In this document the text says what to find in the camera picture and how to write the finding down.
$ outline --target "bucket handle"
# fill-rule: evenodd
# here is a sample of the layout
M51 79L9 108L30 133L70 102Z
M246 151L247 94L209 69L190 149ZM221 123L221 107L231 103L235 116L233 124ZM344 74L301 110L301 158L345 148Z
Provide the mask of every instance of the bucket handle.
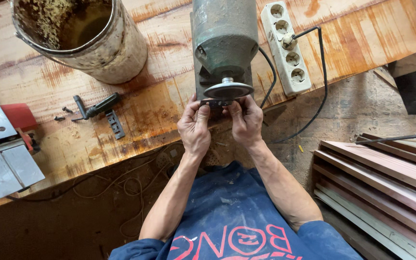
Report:
M123 7L123 5L121 4L121 9L122 9L122 13L124 14L124 15L127 15L126 14L126 10L124 10L124 7ZM126 34L127 34L127 32L126 32L126 18L123 16L123 23L124 23L124 33L123 33L123 40L122 40L122 43L121 43L121 46L120 46L120 50L122 50L123 49L123 46L124 46L124 41L125 41L125 39L126 39ZM19 39L21 39L22 41L24 41L26 44L28 44L30 47L32 47L34 50L36 50L37 52L39 52L39 53L41 53L43 56L45 56L46 58L48 58L49 60L51 60L51 61L53 61L53 62L56 62L56 63L59 63L59 64L61 64L61 65L63 65L63 66L65 66L65 67L69 67L69 68L72 68L72 69L78 69L78 70L81 70L81 71L83 71L83 70L92 70L92 69L97 69L97 68L102 68L102 67L105 67L106 65L108 65L110 62L112 62L113 60L115 60L115 58L118 56L118 54L120 53L119 51L109 60L109 61L107 61L106 63L104 63L104 64L101 64L100 66L97 66L97 67L94 67L94 68L75 68L75 67L73 67L73 66L70 66L70 65L67 65L67 64L65 64L65 63L63 63L63 62L60 62L60 61L58 61L58 60L55 60L53 57L51 57L51 56L49 56L49 55L47 55L47 54L45 54L44 53L44 51L42 51L42 50L40 50L40 49L38 49L35 45L33 45L32 43L30 43L27 39L25 39L24 37L22 37L18 32L15 32L14 33L14 35L15 35L15 37L17 37L17 38L19 38Z

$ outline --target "hand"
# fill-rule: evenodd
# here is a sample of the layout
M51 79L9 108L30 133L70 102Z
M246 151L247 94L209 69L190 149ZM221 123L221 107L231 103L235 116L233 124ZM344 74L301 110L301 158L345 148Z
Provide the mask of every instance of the hand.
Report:
M185 107L182 118L177 122L177 131L181 135L185 151L189 154L203 158L211 143L211 134L208 131L209 105L200 107L200 102L193 94Z
M240 104L234 101L232 105L225 106L222 113L232 116L234 139L248 149L263 140L261 136L263 110L258 107L251 95L241 97L240 103L246 107L245 112L242 111Z

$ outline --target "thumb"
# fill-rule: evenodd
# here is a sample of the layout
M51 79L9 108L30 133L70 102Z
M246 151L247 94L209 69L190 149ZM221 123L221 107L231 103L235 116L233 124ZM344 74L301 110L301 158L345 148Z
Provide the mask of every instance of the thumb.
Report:
M209 105L202 105L198 110L197 122L195 123L196 127L207 128L208 127L208 118L210 113Z
M242 107L240 107L238 102L234 101L232 105L229 105L229 112L231 113L232 121L234 124L245 123L243 120Z

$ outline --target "electrical outlet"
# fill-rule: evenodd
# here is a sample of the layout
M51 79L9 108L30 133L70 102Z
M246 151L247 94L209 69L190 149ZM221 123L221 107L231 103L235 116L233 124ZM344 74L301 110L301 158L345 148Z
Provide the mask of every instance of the electrical outlet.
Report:
M287 50L283 46L283 39L294 35L285 3L281 1L267 4L261 13L261 20L285 95L293 96L309 90L311 80L299 50L299 43L287 46Z

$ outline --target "grinder motor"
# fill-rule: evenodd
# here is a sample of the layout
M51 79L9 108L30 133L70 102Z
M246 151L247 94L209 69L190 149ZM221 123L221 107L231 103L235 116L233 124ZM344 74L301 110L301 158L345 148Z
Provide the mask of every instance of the grinder motor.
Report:
M213 98L211 106L223 106L253 94L255 0L194 0L190 21L197 100Z

